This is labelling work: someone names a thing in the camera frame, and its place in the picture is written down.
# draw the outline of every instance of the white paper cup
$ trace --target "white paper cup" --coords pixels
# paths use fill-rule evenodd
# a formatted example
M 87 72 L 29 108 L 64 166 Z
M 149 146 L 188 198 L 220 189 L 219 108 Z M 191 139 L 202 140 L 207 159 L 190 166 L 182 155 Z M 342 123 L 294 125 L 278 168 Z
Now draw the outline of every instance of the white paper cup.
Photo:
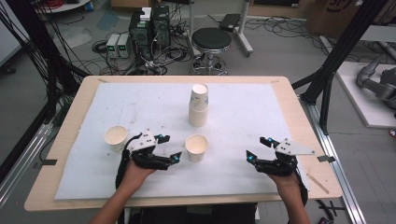
M 128 132 L 122 126 L 109 128 L 105 133 L 105 142 L 116 152 L 121 152 L 125 146 L 125 140 Z
M 189 107 L 196 111 L 206 110 L 209 105 L 209 88 L 205 84 L 192 86 Z
M 190 161 L 201 161 L 208 147 L 207 139 L 201 134 L 193 134 L 186 139 L 186 149 Z
M 194 127 L 202 127 L 207 123 L 209 107 L 202 111 L 189 108 L 189 123 Z

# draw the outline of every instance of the black stool seat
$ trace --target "black stool seat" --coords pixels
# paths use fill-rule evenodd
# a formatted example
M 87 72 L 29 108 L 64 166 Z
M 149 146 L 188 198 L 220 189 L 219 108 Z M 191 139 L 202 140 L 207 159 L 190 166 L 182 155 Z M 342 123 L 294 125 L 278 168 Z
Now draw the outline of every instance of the black stool seat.
M 192 44 L 203 51 L 224 51 L 231 44 L 231 37 L 219 28 L 202 28 L 195 31 L 191 38 Z

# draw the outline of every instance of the stool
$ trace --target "stool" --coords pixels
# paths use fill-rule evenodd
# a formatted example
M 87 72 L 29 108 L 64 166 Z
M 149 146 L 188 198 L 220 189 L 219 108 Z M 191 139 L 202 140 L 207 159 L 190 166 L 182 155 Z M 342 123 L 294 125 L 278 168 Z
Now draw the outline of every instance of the stool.
M 202 55 L 193 60 L 190 73 L 211 75 L 215 71 L 218 76 L 228 75 L 225 62 L 213 55 L 230 47 L 231 38 L 226 32 L 213 27 L 199 29 L 192 34 L 191 43 Z

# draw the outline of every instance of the stacked paper cups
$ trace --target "stacked paper cups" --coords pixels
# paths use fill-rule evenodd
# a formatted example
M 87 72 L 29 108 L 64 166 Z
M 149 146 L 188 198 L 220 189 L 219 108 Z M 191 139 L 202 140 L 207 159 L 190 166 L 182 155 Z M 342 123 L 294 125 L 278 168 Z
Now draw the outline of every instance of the stacked paper cups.
M 207 113 L 209 111 L 208 87 L 205 84 L 195 84 L 192 87 L 189 122 L 192 126 L 202 127 L 207 123 Z

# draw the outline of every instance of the wooden table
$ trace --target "wooden table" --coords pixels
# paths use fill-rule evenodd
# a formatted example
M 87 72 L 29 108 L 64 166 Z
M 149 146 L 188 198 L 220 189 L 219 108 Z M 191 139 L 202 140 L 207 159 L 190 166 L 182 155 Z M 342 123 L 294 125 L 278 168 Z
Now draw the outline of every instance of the wooden table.
M 54 195 L 61 181 L 64 166 L 78 130 L 90 108 L 98 85 L 102 82 L 119 83 L 263 83 L 271 84 L 282 110 L 291 138 L 316 152 L 316 156 L 301 156 L 300 160 L 310 182 L 309 198 L 324 199 L 341 197 L 340 185 L 327 162 L 319 162 L 324 155 L 318 139 L 298 101 L 294 90 L 285 77 L 86 77 L 70 107 L 47 160 L 57 160 L 56 165 L 43 166 L 26 200 L 28 211 L 63 210 L 101 207 L 106 200 L 55 201 Z M 175 198 L 139 198 L 130 200 L 126 206 L 157 206 L 178 204 L 244 203 L 277 201 L 277 194 L 227 195 Z

